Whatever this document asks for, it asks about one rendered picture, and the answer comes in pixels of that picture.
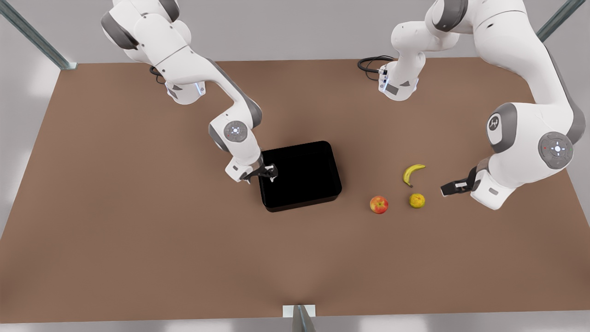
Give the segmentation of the yellow banana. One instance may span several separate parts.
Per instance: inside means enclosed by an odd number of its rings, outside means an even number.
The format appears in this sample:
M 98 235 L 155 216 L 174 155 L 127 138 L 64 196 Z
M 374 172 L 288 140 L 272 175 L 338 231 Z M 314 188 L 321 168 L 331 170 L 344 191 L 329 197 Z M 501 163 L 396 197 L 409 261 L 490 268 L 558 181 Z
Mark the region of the yellow banana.
M 404 181 L 405 184 L 407 184 L 410 188 L 413 187 L 413 185 L 411 184 L 411 175 L 416 172 L 417 170 L 421 170 L 426 168 L 425 165 L 422 164 L 414 164 L 411 165 L 409 167 L 407 167 L 404 170 L 403 176 L 402 176 L 402 180 Z

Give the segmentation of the silver frame post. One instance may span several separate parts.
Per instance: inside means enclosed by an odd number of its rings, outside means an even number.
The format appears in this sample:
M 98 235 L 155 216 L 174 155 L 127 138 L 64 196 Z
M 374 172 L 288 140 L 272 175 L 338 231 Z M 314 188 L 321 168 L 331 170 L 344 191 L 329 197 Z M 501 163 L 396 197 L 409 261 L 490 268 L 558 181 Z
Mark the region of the silver frame post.
M 537 31 L 541 42 L 546 40 L 561 26 L 586 0 L 566 0 L 562 6 Z
M 76 62 L 69 62 L 53 47 L 28 21 L 6 0 L 0 0 L 0 15 L 21 32 L 43 55 L 50 59 L 60 70 L 75 70 Z
M 316 317 L 316 305 L 283 305 L 283 317 L 292 319 L 291 332 L 316 332 L 312 317 Z

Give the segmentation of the black rectangular tray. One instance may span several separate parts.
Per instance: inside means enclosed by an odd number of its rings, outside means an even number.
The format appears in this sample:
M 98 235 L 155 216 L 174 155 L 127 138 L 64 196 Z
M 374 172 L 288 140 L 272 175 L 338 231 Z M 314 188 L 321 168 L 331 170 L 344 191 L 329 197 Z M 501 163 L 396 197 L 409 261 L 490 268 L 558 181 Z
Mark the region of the black rectangular tray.
M 310 142 L 262 152 L 278 176 L 259 178 L 260 194 L 269 212 L 331 202 L 342 191 L 336 160 L 327 141 Z

